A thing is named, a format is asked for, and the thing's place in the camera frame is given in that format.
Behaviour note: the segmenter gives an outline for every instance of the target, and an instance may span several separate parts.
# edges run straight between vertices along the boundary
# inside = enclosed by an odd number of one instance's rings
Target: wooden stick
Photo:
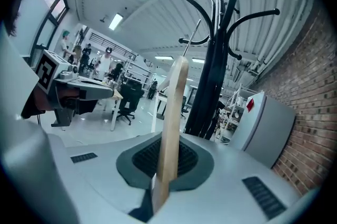
[[[154,213],[168,198],[170,182],[177,178],[180,115],[188,71],[188,60],[179,56],[164,82],[158,86],[160,91],[169,85],[157,174],[152,193]]]

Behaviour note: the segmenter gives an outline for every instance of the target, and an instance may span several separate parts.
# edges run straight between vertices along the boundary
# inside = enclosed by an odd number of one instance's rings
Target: white ceiling panel
[[[122,43],[135,52],[140,53],[155,65],[169,70],[172,62],[158,61],[156,55],[171,55],[174,58],[181,55],[186,45],[180,44],[180,37],[189,38],[201,18],[201,25],[194,40],[199,41],[208,35],[206,22],[200,13],[184,0],[69,0],[76,5],[81,23],[105,34],[107,37]],[[196,0],[211,16],[211,4],[208,0]],[[280,7],[278,17],[260,17],[242,23],[232,34],[230,47],[240,53],[243,60],[238,62],[229,57],[224,85],[231,89],[239,87],[240,83],[249,84],[253,76],[249,70],[256,71],[271,53],[281,50],[284,40],[290,39],[301,4],[307,0],[238,0],[231,19],[233,24],[239,18],[251,13],[266,11]],[[311,9],[309,3],[302,9],[304,17]],[[118,27],[112,31],[108,26],[116,13],[123,16]],[[189,78],[198,81],[202,64],[192,62],[193,57],[205,58],[207,44],[200,47],[191,46],[186,57],[190,62]],[[242,73],[237,82],[231,78],[235,69],[240,66]]]

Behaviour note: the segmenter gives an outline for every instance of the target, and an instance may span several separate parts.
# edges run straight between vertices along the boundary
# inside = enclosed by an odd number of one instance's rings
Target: brick wall
[[[337,152],[337,37],[319,0],[271,71],[252,86],[289,105],[296,119],[273,170],[300,194],[322,184]]]

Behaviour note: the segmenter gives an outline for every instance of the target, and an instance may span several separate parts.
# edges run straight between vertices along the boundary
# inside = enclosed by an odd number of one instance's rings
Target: white floor
[[[56,119],[54,112],[47,112],[41,115],[41,126],[47,133],[60,136],[66,147],[108,143],[150,133],[154,99],[140,99],[137,110],[134,113],[135,119],[130,117],[132,124],[129,125],[126,118],[118,118],[114,131],[110,131],[113,101],[109,100],[106,111],[103,111],[104,101],[106,100],[102,101],[102,106],[97,105],[92,113],[76,115],[71,125],[64,128],[64,131],[61,128],[51,127],[51,124]],[[186,119],[181,117],[181,131],[184,130],[188,113],[184,113],[184,115]],[[28,120],[37,123],[36,116],[32,116]],[[163,122],[163,120],[156,119],[156,131],[162,131]]]

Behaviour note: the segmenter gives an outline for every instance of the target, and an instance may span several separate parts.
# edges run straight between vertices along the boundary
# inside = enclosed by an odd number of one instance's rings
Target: white refrigerator
[[[242,118],[228,146],[245,151],[271,168],[279,158],[295,121],[295,111],[264,92],[248,98]]]

